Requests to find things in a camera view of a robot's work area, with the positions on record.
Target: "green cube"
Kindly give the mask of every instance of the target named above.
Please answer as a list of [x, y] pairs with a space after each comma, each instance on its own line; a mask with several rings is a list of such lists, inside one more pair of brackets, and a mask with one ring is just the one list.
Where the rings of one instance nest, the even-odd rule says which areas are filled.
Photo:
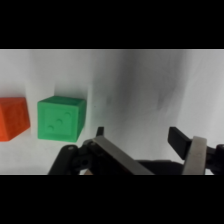
[[86, 117], [86, 101], [53, 96], [38, 102], [38, 138], [76, 142]]

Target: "orange cube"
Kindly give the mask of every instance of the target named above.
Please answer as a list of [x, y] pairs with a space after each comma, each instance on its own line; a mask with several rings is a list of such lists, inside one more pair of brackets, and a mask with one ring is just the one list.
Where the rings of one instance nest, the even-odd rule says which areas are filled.
[[10, 141], [30, 128], [25, 98], [0, 98], [0, 142]]

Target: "block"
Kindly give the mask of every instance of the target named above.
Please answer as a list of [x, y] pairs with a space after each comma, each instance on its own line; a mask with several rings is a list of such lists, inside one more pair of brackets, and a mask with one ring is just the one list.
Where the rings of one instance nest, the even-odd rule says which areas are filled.
[[53, 96], [38, 102], [38, 138], [76, 142], [84, 127], [86, 101]]
[[25, 98], [0, 98], [0, 142], [10, 141], [30, 128]]

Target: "white background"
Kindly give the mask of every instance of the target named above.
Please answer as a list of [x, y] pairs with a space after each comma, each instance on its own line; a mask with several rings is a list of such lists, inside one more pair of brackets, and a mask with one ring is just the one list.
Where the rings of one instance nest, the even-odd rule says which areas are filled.
[[88, 101], [78, 146], [98, 126], [135, 159], [180, 162], [170, 126], [224, 142], [224, 50], [0, 50], [0, 80], [0, 97], [26, 97], [31, 120], [0, 143], [0, 174], [48, 173], [67, 144], [37, 139], [37, 102], [53, 95]]

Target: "cube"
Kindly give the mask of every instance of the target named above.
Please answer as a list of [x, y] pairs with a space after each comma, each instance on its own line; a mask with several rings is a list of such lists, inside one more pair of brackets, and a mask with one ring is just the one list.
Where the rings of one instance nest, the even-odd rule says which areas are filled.
[[30, 128], [25, 98], [0, 98], [0, 142], [10, 141]]
[[53, 96], [38, 102], [38, 138], [76, 142], [84, 127], [86, 101]]

